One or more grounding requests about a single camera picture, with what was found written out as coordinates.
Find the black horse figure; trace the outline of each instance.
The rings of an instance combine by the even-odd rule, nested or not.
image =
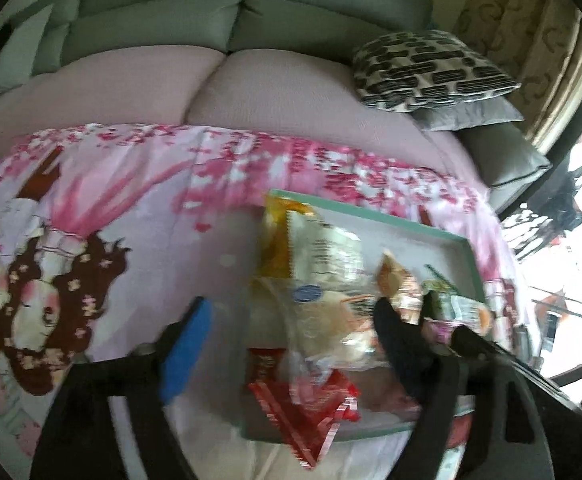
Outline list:
[[[527,203],[503,223],[505,237],[520,262],[582,223],[582,212],[575,202],[582,188],[578,183],[582,166],[569,171],[569,162],[567,157]]]

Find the tray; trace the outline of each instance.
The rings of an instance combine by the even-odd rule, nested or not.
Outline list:
[[[377,270],[383,250],[388,249],[420,282],[434,278],[430,270],[425,267],[426,264],[430,264],[452,282],[462,296],[485,302],[482,280],[466,238],[402,218],[324,198],[280,190],[273,190],[271,193],[307,203],[325,221],[355,233],[362,241],[367,272],[374,273]],[[265,348],[286,347],[281,314],[265,312],[262,307],[259,308],[255,304],[250,305],[248,311],[249,329],[248,334],[245,334],[245,348],[257,348],[260,345],[264,345]],[[268,338],[267,341],[263,341],[260,336],[264,333],[267,334],[265,336]],[[282,375],[285,374],[286,366],[286,362],[283,362]],[[361,379],[372,383],[373,374],[384,372],[377,369],[362,372],[367,374],[367,377]],[[352,379],[357,382],[356,380],[360,380],[360,377],[352,377]],[[242,391],[241,406],[241,431],[244,438],[263,442],[282,442],[279,431],[268,421],[250,391]],[[457,415],[468,413],[471,409],[471,400],[460,398],[456,410]],[[399,433],[410,430],[414,424],[392,413],[377,413],[362,408],[361,420],[356,423],[343,422],[335,436],[335,441],[360,440]]]

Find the beige patterned curtain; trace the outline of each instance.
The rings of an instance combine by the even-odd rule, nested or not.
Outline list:
[[[564,129],[564,105],[582,99],[580,10],[571,0],[467,0],[454,33],[522,83],[508,98],[546,152]]]

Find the sofa backrest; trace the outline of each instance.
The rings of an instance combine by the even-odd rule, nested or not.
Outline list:
[[[292,50],[350,63],[354,48],[391,30],[425,28],[431,0],[39,0],[53,4],[34,74],[129,46],[190,44],[235,52]]]

